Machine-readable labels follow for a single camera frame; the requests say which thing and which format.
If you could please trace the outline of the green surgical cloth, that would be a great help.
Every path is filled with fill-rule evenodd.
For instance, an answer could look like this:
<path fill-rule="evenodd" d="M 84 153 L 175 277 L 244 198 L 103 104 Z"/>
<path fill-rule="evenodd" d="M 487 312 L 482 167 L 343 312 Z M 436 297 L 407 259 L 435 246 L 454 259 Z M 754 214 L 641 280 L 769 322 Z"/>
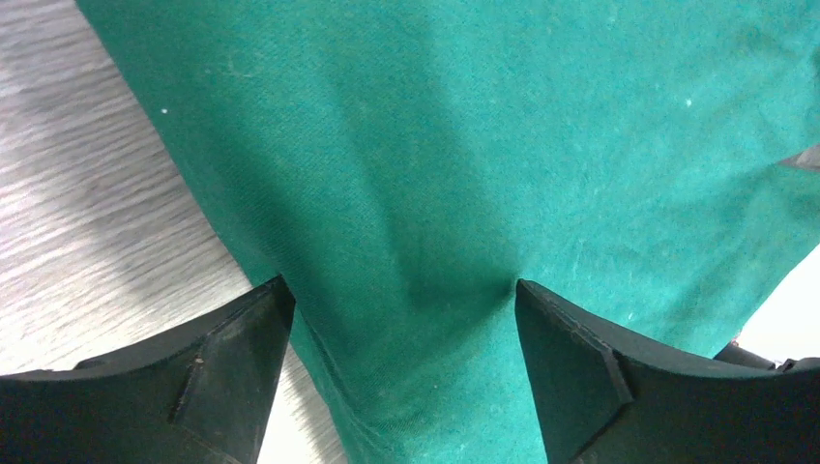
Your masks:
<path fill-rule="evenodd" d="M 815 1 L 81 1 L 352 463 L 542 463 L 532 279 L 710 356 L 819 242 Z"/>

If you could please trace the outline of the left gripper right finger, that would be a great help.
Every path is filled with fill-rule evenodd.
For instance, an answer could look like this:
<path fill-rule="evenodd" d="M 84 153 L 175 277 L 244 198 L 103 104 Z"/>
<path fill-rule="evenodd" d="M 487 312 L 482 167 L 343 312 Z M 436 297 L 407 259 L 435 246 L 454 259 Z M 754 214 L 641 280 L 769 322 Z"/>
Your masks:
<path fill-rule="evenodd" d="M 819 361 L 704 358 L 531 280 L 514 314 L 551 463 L 815 463 Z"/>

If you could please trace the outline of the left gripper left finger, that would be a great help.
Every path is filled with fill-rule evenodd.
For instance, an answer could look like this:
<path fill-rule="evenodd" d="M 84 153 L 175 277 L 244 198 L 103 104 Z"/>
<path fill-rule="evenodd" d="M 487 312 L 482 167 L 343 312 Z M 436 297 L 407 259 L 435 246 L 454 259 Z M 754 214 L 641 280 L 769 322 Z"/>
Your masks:
<path fill-rule="evenodd" d="M 281 277 L 82 361 L 1 379 L 5 463 L 254 463 L 295 301 Z"/>

